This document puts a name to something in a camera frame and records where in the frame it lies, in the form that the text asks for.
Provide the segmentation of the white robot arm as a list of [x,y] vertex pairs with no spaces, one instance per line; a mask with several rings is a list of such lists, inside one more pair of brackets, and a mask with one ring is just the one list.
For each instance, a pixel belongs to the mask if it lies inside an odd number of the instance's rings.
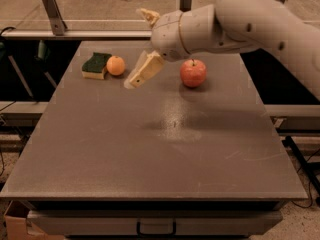
[[320,99],[320,29],[304,23],[278,0],[216,0],[191,11],[140,14],[151,26],[153,51],[144,51],[124,86],[132,89],[164,63],[199,52],[245,53],[263,49]]

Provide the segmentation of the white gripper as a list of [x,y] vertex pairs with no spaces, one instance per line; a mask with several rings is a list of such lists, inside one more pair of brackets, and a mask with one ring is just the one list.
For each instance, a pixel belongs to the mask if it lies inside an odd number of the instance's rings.
[[134,69],[124,81],[127,89],[138,88],[153,78],[163,69],[165,60],[174,62],[189,57],[180,35],[180,10],[163,16],[146,8],[139,8],[136,13],[152,28],[151,44],[155,51],[148,53],[144,50],[140,54]]

